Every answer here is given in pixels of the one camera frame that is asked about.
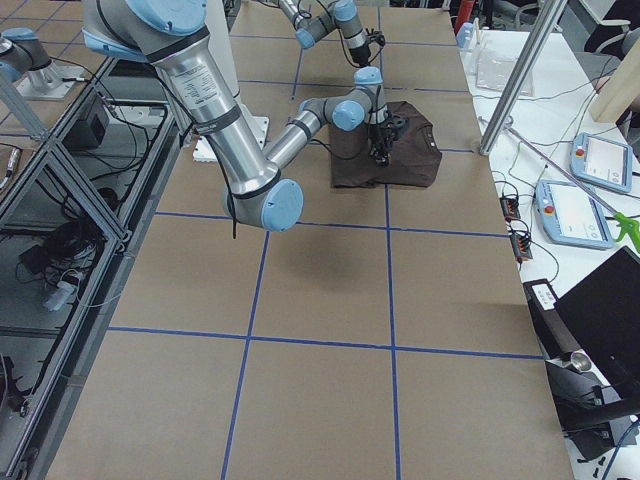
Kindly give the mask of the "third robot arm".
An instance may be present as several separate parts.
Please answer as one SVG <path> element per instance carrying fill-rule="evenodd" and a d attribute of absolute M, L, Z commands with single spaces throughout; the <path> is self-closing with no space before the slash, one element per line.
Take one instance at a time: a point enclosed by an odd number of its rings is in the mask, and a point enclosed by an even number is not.
<path fill-rule="evenodd" d="M 16 27 L 1 33 L 1 74 L 30 100 L 61 100 L 82 82 L 83 68 L 61 66 L 47 53 L 35 32 Z"/>

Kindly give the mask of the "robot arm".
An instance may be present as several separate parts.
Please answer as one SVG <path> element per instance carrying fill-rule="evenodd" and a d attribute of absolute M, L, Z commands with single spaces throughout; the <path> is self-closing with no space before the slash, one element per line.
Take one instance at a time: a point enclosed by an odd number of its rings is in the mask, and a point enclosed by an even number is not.
<path fill-rule="evenodd" d="M 301 6 L 300 1 L 272 1 L 290 21 L 295 36 L 305 50 L 314 47 L 322 39 L 337 31 L 348 50 L 350 64 L 369 66 L 372 59 L 370 44 L 376 31 L 368 32 L 362 25 L 354 1 L 333 1 L 329 5 L 319 2 L 321 12 L 313 16 Z"/>
<path fill-rule="evenodd" d="M 161 72 L 170 96 L 216 155 L 227 187 L 225 211 L 235 223 L 282 232 L 296 224 L 304 205 L 301 187 L 282 171 L 323 126 L 350 132 L 366 125 L 369 154 L 386 166 L 407 122 L 388 109 L 381 72 L 370 62 L 370 44 L 383 45 L 384 37 L 363 28 L 354 2 L 323 5 L 318 16 L 295 1 L 273 5 L 293 24 L 305 49 L 338 31 L 358 68 L 347 94 L 305 101 L 266 147 L 254 137 L 211 53 L 206 2 L 86 1 L 83 34 L 94 52 Z"/>

